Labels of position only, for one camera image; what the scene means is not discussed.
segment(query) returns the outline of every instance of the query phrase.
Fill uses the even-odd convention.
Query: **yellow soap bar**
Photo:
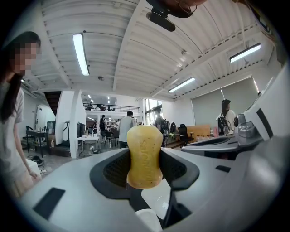
[[[131,168],[127,182],[136,189],[149,189],[162,180],[159,153],[163,135],[155,126],[134,126],[127,133]]]

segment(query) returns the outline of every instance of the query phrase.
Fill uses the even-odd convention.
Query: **railing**
[[[103,105],[83,103],[83,107],[86,111],[110,111],[110,112],[127,112],[139,113],[139,107],[135,106],[116,106],[116,105]]]

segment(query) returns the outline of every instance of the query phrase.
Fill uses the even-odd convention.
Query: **floor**
[[[95,143],[92,144],[92,147],[91,147],[91,144],[84,144],[84,151],[86,153],[92,154],[92,148],[93,148],[93,150],[96,149]],[[109,144],[108,141],[106,143],[100,143],[100,153],[107,152],[110,150],[119,149],[119,148],[120,148],[120,144],[118,143],[115,146],[114,141],[112,141],[111,144]],[[26,157],[37,155],[44,161],[43,166],[39,167],[40,170],[44,169],[46,171],[46,172],[41,174],[42,178],[45,178],[46,175],[50,174],[51,172],[53,172],[55,169],[57,169],[61,165],[74,160],[71,157],[62,157],[62,156],[58,156],[58,155],[49,155],[49,154],[45,154],[45,153],[44,153],[43,158],[42,158],[41,154],[36,153],[33,150],[30,150],[30,153],[28,153],[28,151],[25,150],[24,154]]]

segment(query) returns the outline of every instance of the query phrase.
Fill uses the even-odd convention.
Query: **fluorescent light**
[[[222,89],[221,89],[221,92],[222,92]],[[222,92],[222,97],[223,97],[223,99],[225,100],[225,96],[224,96],[223,92]]]
[[[172,88],[172,89],[169,89],[168,92],[174,92],[175,90],[178,90],[179,88],[181,88],[181,87],[187,85],[188,83],[193,82],[194,80],[195,80],[195,78],[192,77],[192,78],[188,79],[187,81],[182,82],[182,83],[179,84],[178,86],[176,86],[176,87],[174,87],[174,88]]]
[[[260,92],[259,91],[259,89],[258,89],[258,86],[257,86],[257,84],[256,84],[256,82],[255,82],[255,79],[253,78],[253,80],[254,80],[254,84],[255,84],[255,86],[256,86],[256,90],[257,90],[257,92]]]
[[[256,45],[251,46],[251,47],[241,51],[240,53],[230,57],[230,61],[231,61],[231,63],[233,63],[233,62],[235,62],[235,61],[237,61],[237,60],[239,60],[239,59],[241,59],[241,58],[243,58],[243,57],[245,57],[245,56],[247,56],[255,51],[258,51],[260,48],[261,48],[261,44],[257,43]]]
[[[87,61],[86,61],[86,56],[85,56],[85,49],[83,45],[82,34],[74,34],[72,38],[73,38],[74,48],[77,54],[77,60],[80,65],[82,74],[84,76],[88,76],[89,70],[87,68]]]

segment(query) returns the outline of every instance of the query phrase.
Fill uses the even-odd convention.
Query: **white shirt man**
[[[119,135],[119,142],[120,142],[120,148],[125,148],[128,146],[127,144],[127,132],[134,126],[136,126],[136,121],[134,118],[132,118],[133,112],[128,111],[127,117],[124,117],[121,119],[117,131],[120,132]]]

